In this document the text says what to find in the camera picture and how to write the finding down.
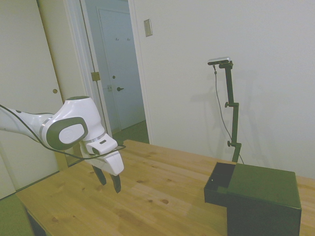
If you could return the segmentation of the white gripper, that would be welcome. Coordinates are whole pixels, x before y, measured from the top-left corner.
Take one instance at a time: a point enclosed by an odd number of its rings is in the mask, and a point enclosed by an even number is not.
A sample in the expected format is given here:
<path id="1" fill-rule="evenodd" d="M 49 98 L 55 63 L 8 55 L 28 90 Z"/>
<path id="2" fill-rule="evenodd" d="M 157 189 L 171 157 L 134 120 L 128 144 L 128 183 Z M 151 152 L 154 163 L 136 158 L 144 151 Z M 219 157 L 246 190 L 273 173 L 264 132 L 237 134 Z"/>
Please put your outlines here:
<path id="1" fill-rule="evenodd" d="M 101 157 L 86 160 L 93 166 L 93 170 L 102 185 L 107 183 L 103 171 L 110 174 L 116 193 L 121 191 L 121 179 L 119 174 L 124 170 L 124 164 L 118 151 L 107 154 L 118 147 L 116 141 L 96 141 L 92 143 L 80 142 L 81 153 L 84 158 L 92 157 L 90 154 L 102 155 Z"/>

